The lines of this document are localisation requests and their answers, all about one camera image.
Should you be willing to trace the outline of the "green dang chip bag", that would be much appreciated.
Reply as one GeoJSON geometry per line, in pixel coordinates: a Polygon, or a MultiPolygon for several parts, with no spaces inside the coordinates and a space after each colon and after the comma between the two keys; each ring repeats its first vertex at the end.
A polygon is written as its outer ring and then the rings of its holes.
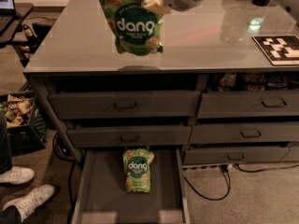
{"type": "Polygon", "coordinates": [[[145,0],[99,0],[115,36],[118,53],[144,56],[162,52],[162,16],[143,7],[145,0]]]}
{"type": "Polygon", "coordinates": [[[127,149],[122,157],[126,174],[126,191],[150,192],[150,165],[154,160],[154,153],[145,148],[127,149]]]}

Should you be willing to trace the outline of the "dark cylinder on counter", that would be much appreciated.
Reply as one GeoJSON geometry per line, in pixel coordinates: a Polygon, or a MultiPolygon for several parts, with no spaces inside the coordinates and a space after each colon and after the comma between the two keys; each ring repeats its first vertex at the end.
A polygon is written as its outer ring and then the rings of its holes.
{"type": "Polygon", "coordinates": [[[272,0],[252,0],[252,4],[258,7],[274,7],[276,5],[272,0]]]}

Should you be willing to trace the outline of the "snacks in top right drawer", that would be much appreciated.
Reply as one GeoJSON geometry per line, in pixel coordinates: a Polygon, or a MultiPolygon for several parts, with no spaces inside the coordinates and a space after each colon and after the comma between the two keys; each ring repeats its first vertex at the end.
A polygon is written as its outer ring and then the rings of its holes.
{"type": "Polygon", "coordinates": [[[225,73],[210,78],[213,91],[298,90],[297,72],[225,73]]]}

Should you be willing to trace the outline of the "top left grey drawer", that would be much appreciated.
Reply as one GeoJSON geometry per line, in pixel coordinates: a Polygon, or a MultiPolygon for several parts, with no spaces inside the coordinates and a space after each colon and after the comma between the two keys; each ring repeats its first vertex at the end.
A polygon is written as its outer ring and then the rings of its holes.
{"type": "Polygon", "coordinates": [[[99,91],[50,94],[60,119],[188,117],[195,114],[199,91],[99,91]]]}

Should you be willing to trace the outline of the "grey drawer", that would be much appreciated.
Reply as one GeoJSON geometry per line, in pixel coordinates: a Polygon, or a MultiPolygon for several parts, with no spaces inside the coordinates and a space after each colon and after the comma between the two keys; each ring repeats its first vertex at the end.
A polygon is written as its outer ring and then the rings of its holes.
{"type": "Polygon", "coordinates": [[[299,161],[298,147],[200,147],[187,150],[184,165],[299,161]]]}
{"type": "Polygon", "coordinates": [[[99,91],[50,94],[60,119],[188,117],[195,114],[199,91],[99,91]]]}
{"type": "Polygon", "coordinates": [[[298,91],[224,91],[203,93],[199,119],[297,116],[298,91]]]}
{"type": "Polygon", "coordinates": [[[180,125],[79,127],[67,135],[74,147],[187,145],[191,128],[180,125]]]}
{"type": "Polygon", "coordinates": [[[219,123],[192,127],[191,144],[290,142],[299,140],[298,122],[219,123]]]}

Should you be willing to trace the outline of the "top right grey drawer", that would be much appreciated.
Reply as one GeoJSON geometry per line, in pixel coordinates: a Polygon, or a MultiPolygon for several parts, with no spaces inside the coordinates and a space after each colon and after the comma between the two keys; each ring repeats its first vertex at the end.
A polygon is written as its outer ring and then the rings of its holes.
{"type": "Polygon", "coordinates": [[[224,91],[203,93],[199,119],[297,116],[298,91],[224,91]]]}

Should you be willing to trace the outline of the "bottom right grey drawer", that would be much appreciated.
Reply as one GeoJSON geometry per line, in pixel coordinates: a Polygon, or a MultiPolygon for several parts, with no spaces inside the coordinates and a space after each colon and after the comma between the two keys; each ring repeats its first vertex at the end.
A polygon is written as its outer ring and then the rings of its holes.
{"type": "Polygon", "coordinates": [[[298,147],[200,147],[187,150],[184,165],[299,161],[298,147]]]}

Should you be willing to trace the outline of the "black white fiducial marker board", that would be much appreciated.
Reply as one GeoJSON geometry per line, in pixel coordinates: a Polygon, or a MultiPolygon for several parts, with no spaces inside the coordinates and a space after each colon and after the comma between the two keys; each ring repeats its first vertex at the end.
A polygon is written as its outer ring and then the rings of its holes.
{"type": "Polygon", "coordinates": [[[275,66],[299,64],[297,35],[255,35],[253,41],[275,66]]]}

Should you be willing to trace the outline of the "laptop computer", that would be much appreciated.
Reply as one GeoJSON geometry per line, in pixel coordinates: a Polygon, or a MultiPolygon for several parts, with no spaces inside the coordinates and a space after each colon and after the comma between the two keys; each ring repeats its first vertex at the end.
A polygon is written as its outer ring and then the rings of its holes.
{"type": "Polygon", "coordinates": [[[14,0],[0,0],[0,35],[16,18],[14,0]]]}

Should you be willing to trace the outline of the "snack bags in crate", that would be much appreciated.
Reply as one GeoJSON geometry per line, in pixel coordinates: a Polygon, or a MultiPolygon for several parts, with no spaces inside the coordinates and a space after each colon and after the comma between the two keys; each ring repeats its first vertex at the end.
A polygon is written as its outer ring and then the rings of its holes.
{"type": "Polygon", "coordinates": [[[19,127],[28,123],[33,108],[34,98],[17,97],[9,94],[0,103],[0,111],[7,119],[7,127],[19,127]]]}

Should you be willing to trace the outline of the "black plastic crate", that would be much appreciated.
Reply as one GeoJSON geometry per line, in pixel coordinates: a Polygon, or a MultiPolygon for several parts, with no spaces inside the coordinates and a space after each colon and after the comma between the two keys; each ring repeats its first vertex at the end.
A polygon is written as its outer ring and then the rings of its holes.
{"type": "MultiPolygon", "coordinates": [[[[32,91],[21,91],[11,95],[34,98],[33,108],[28,123],[19,127],[7,128],[8,138],[13,153],[30,152],[46,147],[47,124],[37,106],[36,96],[32,91]]],[[[0,96],[0,103],[8,94],[0,96]]]]}

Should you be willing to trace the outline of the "dark trouser leg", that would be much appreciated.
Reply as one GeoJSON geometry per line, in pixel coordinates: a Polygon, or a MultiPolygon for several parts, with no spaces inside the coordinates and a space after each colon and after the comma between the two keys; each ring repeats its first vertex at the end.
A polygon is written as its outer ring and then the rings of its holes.
{"type": "Polygon", "coordinates": [[[7,134],[7,119],[0,113],[0,174],[12,168],[10,143],[7,134]]]}

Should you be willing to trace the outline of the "upper white sneaker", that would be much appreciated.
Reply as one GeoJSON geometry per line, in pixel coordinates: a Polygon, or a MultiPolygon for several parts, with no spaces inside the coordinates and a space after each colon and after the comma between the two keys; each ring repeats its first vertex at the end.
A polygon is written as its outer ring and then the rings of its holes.
{"type": "Polygon", "coordinates": [[[25,184],[35,177],[35,172],[26,167],[13,166],[9,171],[0,174],[0,183],[11,185],[25,184]]]}

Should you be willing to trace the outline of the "lower white sneaker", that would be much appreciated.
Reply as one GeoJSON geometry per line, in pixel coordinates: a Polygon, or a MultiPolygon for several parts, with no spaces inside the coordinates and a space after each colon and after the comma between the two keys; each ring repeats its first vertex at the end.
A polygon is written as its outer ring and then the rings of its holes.
{"type": "Polygon", "coordinates": [[[34,211],[47,202],[54,194],[53,185],[42,185],[27,195],[7,202],[0,212],[1,224],[22,224],[34,211]]]}

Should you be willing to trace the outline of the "grey cabinet frame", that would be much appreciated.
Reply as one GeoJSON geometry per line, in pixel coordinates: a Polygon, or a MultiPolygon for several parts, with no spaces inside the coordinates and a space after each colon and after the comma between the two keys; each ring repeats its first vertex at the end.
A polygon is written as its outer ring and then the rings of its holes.
{"type": "Polygon", "coordinates": [[[114,71],[114,72],[73,72],[65,69],[62,72],[29,69],[26,72],[31,87],[36,92],[39,102],[43,105],[59,134],[70,147],[76,158],[81,158],[83,152],[89,149],[137,148],[175,149],[179,152],[183,163],[187,150],[200,147],[298,147],[298,141],[290,142],[251,142],[231,144],[191,144],[167,146],[120,146],[120,147],[74,147],[67,132],[79,127],[122,127],[122,126],[164,126],[180,125],[190,127],[200,124],[219,123],[263,123],[263,122],[298,122],[297,116],[278,117],[248,117],[248,118],[219,118],[199,119],[198,112],[202,94],[213,91],[210,78],[213,75],[202,73],[165,71],[114,71]],[[60,119],[49,101],[50,94],[60,92],[99,92],[99,91],[199,91],[199,100],[195,114],[188,117],[146,117],[146,118],[110,118],[110,119],[60,119]]]}

